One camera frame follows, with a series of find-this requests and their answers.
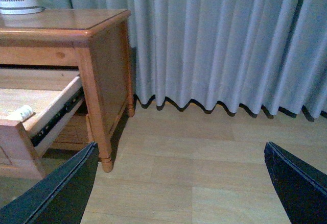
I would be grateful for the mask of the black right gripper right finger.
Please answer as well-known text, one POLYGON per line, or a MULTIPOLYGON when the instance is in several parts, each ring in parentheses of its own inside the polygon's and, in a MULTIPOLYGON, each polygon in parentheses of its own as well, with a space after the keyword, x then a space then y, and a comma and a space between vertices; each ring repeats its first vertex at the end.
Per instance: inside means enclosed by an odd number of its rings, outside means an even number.
POLYGON ((326 174, 268 142, 265 164, 291 223, 326 223, 326 174))

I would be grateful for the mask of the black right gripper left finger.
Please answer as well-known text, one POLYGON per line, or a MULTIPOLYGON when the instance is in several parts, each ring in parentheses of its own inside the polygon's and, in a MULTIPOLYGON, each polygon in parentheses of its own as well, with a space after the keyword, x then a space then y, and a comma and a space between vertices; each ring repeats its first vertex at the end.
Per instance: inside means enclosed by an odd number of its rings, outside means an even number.
POLYGON ((98 168, 90 143, 27 192, 1 208, 1 223, 80 223, 98 168))

